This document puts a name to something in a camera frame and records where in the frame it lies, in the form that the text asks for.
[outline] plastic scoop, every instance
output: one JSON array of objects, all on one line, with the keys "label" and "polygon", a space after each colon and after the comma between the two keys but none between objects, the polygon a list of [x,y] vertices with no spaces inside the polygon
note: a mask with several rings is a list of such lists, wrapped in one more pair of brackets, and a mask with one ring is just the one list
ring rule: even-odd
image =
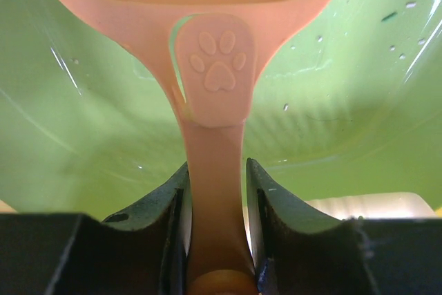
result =
[{"label": "plastic scoop", "polygon": [[[329,0],[60,1],[137,57],[171,103],[191,177],[189,292],[256,293],[240,193],[244,122],[263,68]],[[184,98],[169,37],[191,15],[175,41]]]}]

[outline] litter particle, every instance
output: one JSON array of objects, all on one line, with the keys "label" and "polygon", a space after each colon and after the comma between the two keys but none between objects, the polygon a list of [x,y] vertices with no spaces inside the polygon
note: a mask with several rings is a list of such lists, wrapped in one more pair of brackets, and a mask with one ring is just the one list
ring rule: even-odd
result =
[{"label": "litter particle", "polygon": [[413,8],[414,6],[416,6],[416,2],[415,2],[415,1],[408,1],[408,2],[405,4],[405,7],[406,7],[406,8]]},{"label": "litter particle", "polygon": [[386,22],[386,21],[388,21],[388,20],[390,20],[390,19],[393,19],[397,14],[398,14],[397,12],[390,13],[390,14],[388,14],[386,17],[384,17],[384,18],[381,20],[381,22]]}]

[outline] paw print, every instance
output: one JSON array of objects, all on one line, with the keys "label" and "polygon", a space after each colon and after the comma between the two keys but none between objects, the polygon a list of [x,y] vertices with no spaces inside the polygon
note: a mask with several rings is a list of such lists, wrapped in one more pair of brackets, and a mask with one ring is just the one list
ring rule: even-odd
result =
[{"label": "paw print", "polygon": [[236,36],[232,31],[224,31],[219,43],[208,32],[201,32],[198,36],[201,51],[213,62],[207,65],[203,55],[192,54],[190,64],[192,68],[204,74],[204,87],[211,92],[219,90],[231,91],[235,88],[236,78],[234,71],[241,71],[246,64],[247,56],[244,52],[232,54],[236,44]]}]

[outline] green basin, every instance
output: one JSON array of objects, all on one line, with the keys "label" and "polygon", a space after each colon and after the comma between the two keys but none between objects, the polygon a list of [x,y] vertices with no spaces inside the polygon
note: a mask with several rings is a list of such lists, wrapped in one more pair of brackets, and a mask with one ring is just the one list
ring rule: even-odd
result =
[{"label": "green basin", "polygon": [[[332,0],[262,74],[244,161],[305,200],[411,191],[440,207],[440,2]],[[182,165],[136,59],[58,0],[0,6],[0,200],[103,218]]]}]

